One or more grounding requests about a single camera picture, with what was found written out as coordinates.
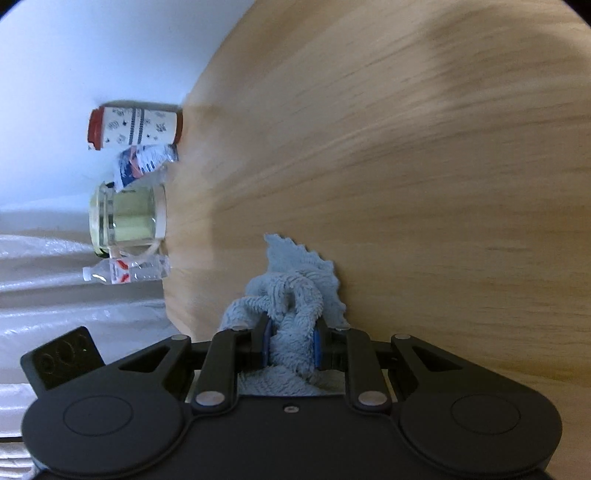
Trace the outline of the light blue cleaning cloth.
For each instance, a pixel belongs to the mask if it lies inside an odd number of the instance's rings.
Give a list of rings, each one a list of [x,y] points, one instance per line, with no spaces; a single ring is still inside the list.
[[[238,375],[238,392],[255,396],[321,396],[345,392],[338,371],[318,371],[312,360],[318,319],[349,328],[339,299],[335,266],[317,252],[279,234],[267,234],[267,270],[247,283],[245,295],[226,308],[221,330],[271,320],[270,365]]]

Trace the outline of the clear plastic water bottle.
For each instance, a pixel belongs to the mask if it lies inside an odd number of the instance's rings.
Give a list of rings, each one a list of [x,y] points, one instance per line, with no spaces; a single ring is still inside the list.
[[[85,282],[104,285],[125,285],[138,282],[161,281],[168,276],[168,258],[154,254],[142,257],[108,258],[94,266],[84,267]]]

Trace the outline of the glass kettle with tea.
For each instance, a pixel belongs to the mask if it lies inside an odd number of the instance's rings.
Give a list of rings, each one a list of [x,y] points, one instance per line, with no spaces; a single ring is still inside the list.
[[[89,233],[101,258],[155,254],[166,234],[166,197],[162,185],[116,192],[100,184],[89,204]]]

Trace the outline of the crumpled blue white packet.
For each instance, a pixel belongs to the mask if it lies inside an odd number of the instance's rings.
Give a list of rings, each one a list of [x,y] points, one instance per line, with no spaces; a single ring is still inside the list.
[[[166,180],[169,165],[179,160],[174,145],[131,146],[115,161],[114,190],[155,186]]]

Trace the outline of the red lidded patterned tumbler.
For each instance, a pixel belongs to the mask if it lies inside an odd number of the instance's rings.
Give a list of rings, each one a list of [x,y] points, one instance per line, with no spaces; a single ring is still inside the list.
[[[101,106],[89,118],[87,143],[92,150],[174,145],[182,135],[181,111]]]

